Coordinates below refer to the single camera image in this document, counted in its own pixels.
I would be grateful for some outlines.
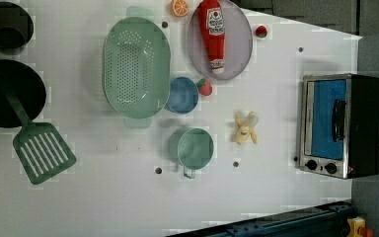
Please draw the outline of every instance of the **green mug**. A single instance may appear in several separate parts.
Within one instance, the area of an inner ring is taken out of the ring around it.
[[[181,128],[169,140],[172,158],[184,166],[184,176],[195,178],[195,171],[205,167],[214,153],[214,143],[210,134],[200,128]]]

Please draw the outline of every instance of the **black pot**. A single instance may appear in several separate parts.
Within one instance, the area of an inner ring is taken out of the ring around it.
[[[27,115],[34,120],[42,111],[46,92],[39,75],[24,63],[0,60],[0,80],[12,88]],[[21,126],[21,122],[0,87],[0,127]]]
[[[0,48],[22,47],[33,37],[34,23],[22,7],[0,2]]]

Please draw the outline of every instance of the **ketchup bottle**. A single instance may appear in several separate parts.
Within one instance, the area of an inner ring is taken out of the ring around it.
[[[198,6],[199,28],[214,74],[224,71],[225,28],[218,0],[203,0]]]

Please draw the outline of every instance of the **small blue bowl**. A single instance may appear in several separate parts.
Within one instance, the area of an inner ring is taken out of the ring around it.
[[[171,94],[167,109],[178,114],[187,114],[198,104],[198,88],[187,77],[179,77],[171,82]]]

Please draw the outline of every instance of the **bottle label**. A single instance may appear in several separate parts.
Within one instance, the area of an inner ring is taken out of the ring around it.
[[[212,36],[224,34],[223,13],[220,8],[210,8],[207,10],[207,27]]]
[[[223,67],[224,66],[224,60],[223,59],[215,59],[214,61],[210,62],[212,68],[217,67]]]

